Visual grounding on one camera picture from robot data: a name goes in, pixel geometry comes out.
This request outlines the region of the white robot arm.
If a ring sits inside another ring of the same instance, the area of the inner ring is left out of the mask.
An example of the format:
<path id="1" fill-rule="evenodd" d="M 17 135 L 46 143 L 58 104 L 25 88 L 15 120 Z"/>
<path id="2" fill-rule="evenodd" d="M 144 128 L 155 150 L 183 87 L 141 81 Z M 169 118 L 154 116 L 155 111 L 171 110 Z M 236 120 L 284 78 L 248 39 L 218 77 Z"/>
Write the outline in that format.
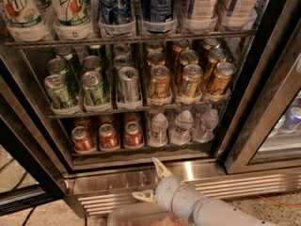
<path id="1" fill-rule="evenodd" d="M 154 190 L 133 192 L 137 200 L 153 203 L 190 226 L 278 226 L 254 218 L 219 199 L 205 196 L 175 176 L 158 158 L 151 160 L 161 181 Z"/>

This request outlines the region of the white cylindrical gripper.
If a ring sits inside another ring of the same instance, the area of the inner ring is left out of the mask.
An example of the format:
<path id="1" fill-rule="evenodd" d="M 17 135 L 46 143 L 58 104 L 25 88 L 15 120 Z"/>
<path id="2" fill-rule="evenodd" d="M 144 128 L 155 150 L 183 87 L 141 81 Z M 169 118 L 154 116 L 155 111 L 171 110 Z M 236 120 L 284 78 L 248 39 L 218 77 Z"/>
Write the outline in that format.
<path id="1" fill-rule="evenodd" d="M 156 187 L 155 195 L 152 189 L 148 189 L 133 192 L 133 197 L 142 202 L 157 204 L 163 210 L 182 219 L 189 219 L 196 202 L 202 199 L 204 195 L 177 177 L 172 176 L 172 171 L 158 158 L 153 157 L 151 161 L 156 168 L 158 177 L 163 180 Z"/>

